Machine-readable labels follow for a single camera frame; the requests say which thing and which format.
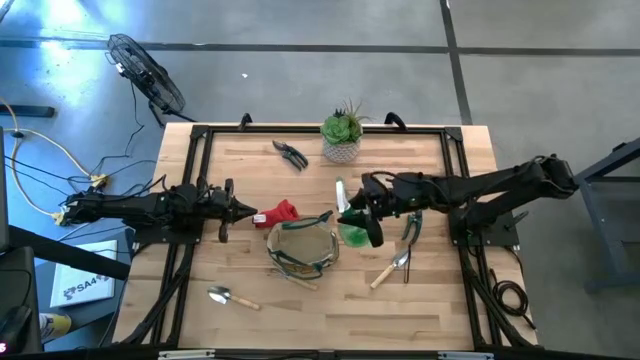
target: black robotic arm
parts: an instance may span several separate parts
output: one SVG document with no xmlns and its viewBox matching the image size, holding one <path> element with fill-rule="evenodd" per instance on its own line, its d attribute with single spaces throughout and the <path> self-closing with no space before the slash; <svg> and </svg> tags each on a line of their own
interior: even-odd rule
<svg viewBox="0 0 640 360">
<path fill-rule="evenodd" d="M 199 191 L 195 185 L 184 184 L 145 196 L 105 195 L 90 189 L 67 198 L 62 225 L 118 218 L 136 230 L 157 229 L 179 234 L 197 227 L 203 220 L 218 219 L 221 221 L 219 239 L 227 242 L 229 224 L 257 213 L 235 198 L 232 179 L 225 181 L 224 189 L 201 188 Z"/>
<path fill-rule="evenodd" d="M 388 181 L 392 188 L 387 188 L 377 175 L 391 177 Z M 452 213 L 456 219 L 452 229 L 466 233 L 491 225 L 498 216 L 537 198 L 565 199 L 578 188 L 567 162 L 555 154 L 470 178 L 376 171 L 362 174 L 362 184 L 349 200 L 355 211 L 338 222 L 367 229 L 374 247 L 383 243 L 379 221 L 385 217 L 434 209 Z M 488 202 L 477 201 L 480 196 L 495 193 L 502 194 Z"/>
</svg>

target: wooden table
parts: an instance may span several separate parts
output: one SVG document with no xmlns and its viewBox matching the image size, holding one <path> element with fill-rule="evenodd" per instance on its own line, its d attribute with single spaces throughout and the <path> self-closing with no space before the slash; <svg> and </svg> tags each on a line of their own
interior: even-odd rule
<svg viewBox="0 0 640 360">
<path fill-rule="evenodd" d="M 192 126 L 167 125 L 155 172 L 155 178 L 167 175 L 167 185 L 181 181 Z M 463 126 L 462 131 L 471 175 L 496 170 L 487 127 Z M 295 170 L 273 148 L 273 139 L 300 150 L 309 159 L 309 167 Z M 196 159 L 201 152 L 198 149 Z M 198 167 L 196 161 L 192 183 Z M 372 170 L 444 174 L 440 143 L 432 135 L 366 135 L 356 160 L 339 165 L 322 156 L 317 134 L 217 134 L 207 181 L 223 185 L 225 178 L 233 178 L 241 202 L 267 210 L 288 199 L 305 217 L 335 210 L 336 176 L 342 176 L 348 190 L 355 193 L 361 186 L 360 174 Z M 447 218 L 436 211 L 423 215 L 421 237 L 413 248 L 410 284 L 403 284 L 402 271 L 397 270 L 377 289 L 369 288 L 396 252 L 406 224 L 403 216 L 381 223 L 385 243 L 379 248 L 342 244 L 338 262 L 315 281 L 316 292 L 271 272 L 266 232 L 255 230 L 250 219 L 231 228 L 227 244 L 217 240 L 218 222 L 208 221 L 195 250 L 180 347 L 471 349 L 460 263 L 450 244 Z M 336 225 L 335 216 L 330 224 Z M 166 245 L 152 245 L 133 260 L 114 341 L 129 335 L 157 299 L 166 253 Z M 511 254 L 487 248 L 487 259 L 499 279 L 524 285 Z M 214 284 L 260 303 L 262 310 L 212 301 L 206 289 Z M 164 336 L 169 332 L 172 308 L 173 302 L 165 318 Z M 489 339 L 484 306 L 479 306 L 479 312 L 483 334 Z M 522 318 L 509 319 L 526 339 L 536 342 L 535 333 Z"/>
</svg>

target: succulent plant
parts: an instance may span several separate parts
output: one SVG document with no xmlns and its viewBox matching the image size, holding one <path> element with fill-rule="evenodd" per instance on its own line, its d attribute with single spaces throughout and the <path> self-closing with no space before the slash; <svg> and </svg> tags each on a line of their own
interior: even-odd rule
<svg viewBox="0 0 640 360">
<path fill-rule="evenodd" d="M 369 119 L 367 116 L 358 115 L 360 105 L 354 109 L 351 99 L 349 99 L 349 103 L 345 101 L 343 105 L 343 108 L 336 109 L 333 115 L 329 116 L 320 128 L 322 135 L 324 135 L 327 142 L 331 145 L 358 141 L 360 136 L 362 136 L 362 125 L 360 125 L 360 121 Z"/>
</svg>

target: yellow cable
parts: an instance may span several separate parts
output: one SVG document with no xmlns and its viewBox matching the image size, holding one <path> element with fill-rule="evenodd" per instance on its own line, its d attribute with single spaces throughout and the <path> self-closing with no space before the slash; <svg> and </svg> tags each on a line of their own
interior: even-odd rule
<svg viewBox="0 0 640 360">
<path fill-rule="evenodd" d="M 94 179 L 94 177 L 90 176 L 90 174 L 78 163 L 78 161 L 76 161 L 76 159 L 62 145 L 58 144 L 57 142 L 55 142 L 54 140 L 50 139 L 46 135 L 43 135 L 43 134 L 41 134 L 41 133 L 39 133 L 39 132 L 37 132 L 35 130 L 20 129 L 18 127 L 18 119 L 16 118 L 16 114 L 13 112 L 13 109 L 11 108 L 11 106 L 6 101 L 4 101 L 4 99 L 2 97 L 0 97 L 0 102 L 2 104 L 4 104 L 4 106 L 7 107 L 7 110 L 9 110 L 9 114 L 11 114 L 11 118 L 13 119 L 13 123 L 15 125 L 14 129 L 4 129 L 4 131 L 6 131 L 6 132 L 10 132 L 10 131 L 11 132 L 26 131 L 26 132 L 32 133 L 34 135 L 40 136 L 41 138 L 47 140 L 48 142 L 50 142 L 51 144 L 57 146 L 60 150 L 62 150 L 62 152 L 64 152 L 64 154 L 67 155 L 67 157 L 69 159 L 71 159 L 71 161 L 76 165 L 76 167 L 78 169 L 80 169 L 80 171 L 82 171 L 83 174 L 85 174 L 87 177 L 90 177 L 92 180 L 96 180 L 96 179 Z M 20 190 L 20 193 L 22 193 L 22 196 L 27 201 L 27 203 L 29 205 L 31 205 L 31 207 L 33 207 L 35 210 L 37 210 L 38 212 L 40 212 L 40 213 L 42 213 L 44 215 L 51 216 L 56 221 L 56 224 L 59 225 L 60 221 L 62 220 L 62 213 L 61 212 L 50 213 L 50 212 L 45 211 L 42 208 L 38 207 L 36 204 L 33 203 L 33 201 L 29 198 L 27 193 L 22 188 L 22 184 L 20 183 L 20 180 L 18 179 L 18 175 L 16 173 L 16 163 L 15 163 L 15 158 L 16 158 L 16 155 L 18 153 L 18 148 L 19 147 L 20 147 L 20 139 L 16 138 L 15 142 L 13 143 L 13 151 L 11 152 L 11 167 L 12 167 L 12 171 L 11 172 L 13 174 L 13 180 L 15 181 L 16 186 L 18 187 L 18 190 Z"/>
</svg>

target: black fan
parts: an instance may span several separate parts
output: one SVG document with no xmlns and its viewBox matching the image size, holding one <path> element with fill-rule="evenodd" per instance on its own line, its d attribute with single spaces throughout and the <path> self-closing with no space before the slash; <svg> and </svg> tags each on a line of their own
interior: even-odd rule
<svg viewBox="0 0 640 360">
<path fill-rule="evenodd" d="M 120 75 L 131 80 L 149 99 L 149 109 L 161 127 L 164 124 L 160 121 L 154 104 L 164 114 L 196 122 L 180 113 L 185 105 L 180 90 L 169 78 L 167 70 L 153 60 L 137 42 L 127 35 L 115 34 L 109 37 L 107 46 Z"/>
</svg>

